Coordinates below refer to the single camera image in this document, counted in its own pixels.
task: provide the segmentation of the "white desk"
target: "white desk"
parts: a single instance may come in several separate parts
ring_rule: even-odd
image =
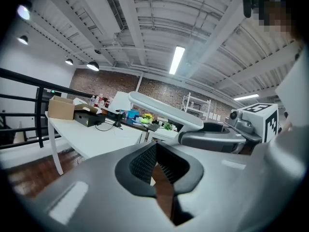
[[[54,129],[86,159],[140,143],[142,132],[132,127],[122,125],[123,130],[121,130],[116,127],[111,128],[112,125],[103,123],[97,128],[100,130],[111,129],[99,131],[94,126],[86,127],[76,120],[49,118],[47,112],[45,114],[48,119],[48,135],[53,150],[53,159],[59,174],[63,174],[63,171],[57,154]],[[108,118],[105,121],[114,123]]]
[[[164,128],[159,128],[156,131],[149,130],[149,135],[147,141],[152,141],[153,138],[161,139],[161,140],[170,140],[176,137],[178,132],[172,130],[166,130]]]

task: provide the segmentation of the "white ceiling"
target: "white ceiling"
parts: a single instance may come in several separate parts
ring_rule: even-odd
[[[32,0],[29,23],[85,65],[195,86],[233,106],[278,101],[298,51],[289,36],[245,19],[242,0]],[[177,45],[186,48],[168,74]],[[258,93],[258,100],[234,97]]]

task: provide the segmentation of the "metal railing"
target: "metal railing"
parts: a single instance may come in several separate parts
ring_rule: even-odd
[[[87,98],[91,98],[92,94],[89,93],[85,93],[85,92],[81,92],[78,90],[74,90],[71,88],[67,88],[67,87],[63,87],[60,85],[56,85],[56,84],[52,84],[49,82],[45,82],[30,76],[26,76],[26,75],[22,75],[13,71],[9,71],[6,69],[2,69],[0,68],[0,77],[5,78],[5,79],[9,79],[9,80],[13,80],[13,81],[17,81],[20,83],[24,83],[24,84],[28,84],[28,85],[32,85],[32,86],[36,86],[38,87],[38,93],[37,93],[37,98],[28,98],[28,97],[21,97],[21,96],[14,96],[14,95],[6,95],[6,94],[0,94],[0,98],[6,98],[6,99],[13,99],[13,100],[19,100],[19,101],[28,101],[28,102],[35,102],[35,113],[6,113],[6,112],[1,112],[0,113],[0,117],[1,117],[1,121],[2,123],[5,125],[3,127],[3,129],[0,129],[0,135],[1,136],[5,136],[5,135],[9,135],[9,133],[16,133],[16,132],[26,132],[26,131],[36,131],[37,134],[37,140],[31,140],[31,141],[26,141],[26,142],[20,142],[20,143],[16,143],[16,144],[8,144],[8,145],[0,145],[0,149],[4,149],[4,148],[11,148],[11,147],[16,147],[16,146],[22,146],[22,145],[29,145],[29,144],[33,144],[33,143],[39,143],[40,148],[44,147],[43,145],[43,141],[49,140],[49,137],[42,137],[42,129],[46,129],[47,126],[41,126],[41,117],[45,116],[45,114],[41,114],[41,106],[42,103],[48,103],[49,100],[43,100],[42,99],[42,95],[43,95],[43,91],[44,89],[51,89],[51,90],[55,90],[58,92],[63,92],[63,93],[67,93],[67,94],[71,94],[71,95],[77,95],[77,96],[82,96],[82,97],[87,97]],[[27,128],[18,128],[18,129],[11,129],[11,128],[7,128],[7,122],[6,122],[6,117],[9,116],[13,116],[13,117],[24,117],[24,116],[31,116],[31,117],[35,117],[35,127],[27,127]]]

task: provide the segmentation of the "open cardboard box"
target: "open cardboard box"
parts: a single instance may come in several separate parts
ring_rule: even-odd
[[[74,100],[53,96],[49,100],[48,117],[73,120],[74,111],[86,110],[90,113],[100,114],[102,111],[89,106],[85,101],[75,98]]]

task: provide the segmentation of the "white wall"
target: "white wall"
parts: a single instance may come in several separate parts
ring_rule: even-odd
[[[16,38],[26,34],[29,44],[24,45]],[[29,25],[20,22],[7,34],[1,46],[0,68],[28,75],[50,83],[69,87],[75,67],[65,63],[66,52],[39,34]],[[0,93],[35,98],[37,87],[0,78]],[[0,98],[0,111],[7,113],[34,113],[34,102]],[[34,127],[32,117],[7,117],[11,128]],[[28,131],[27,137],[35,136]]]

